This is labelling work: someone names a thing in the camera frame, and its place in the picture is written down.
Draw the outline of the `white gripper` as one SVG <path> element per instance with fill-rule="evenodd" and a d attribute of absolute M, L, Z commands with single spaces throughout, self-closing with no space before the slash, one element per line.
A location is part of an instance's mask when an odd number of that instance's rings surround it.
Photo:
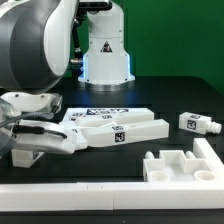
<path fill-rule="evenodd" d="M 21 120 L 13 127 L 13 134 L 18 150 L 73 154 L 87 148 L 87 140 L 73 121 Z"/>

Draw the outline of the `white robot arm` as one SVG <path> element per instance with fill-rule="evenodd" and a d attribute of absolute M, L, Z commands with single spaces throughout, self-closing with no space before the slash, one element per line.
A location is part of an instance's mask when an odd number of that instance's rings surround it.
<path fill-rule="evenodd" d="M 81 12 L 90 31 L 79 80 L 108 87 L 134 81 L 123 46 L 124 14 L 111 0 L 8 0 L 0 5 L 0 87 L 41 94 L 57 84 Z"/>

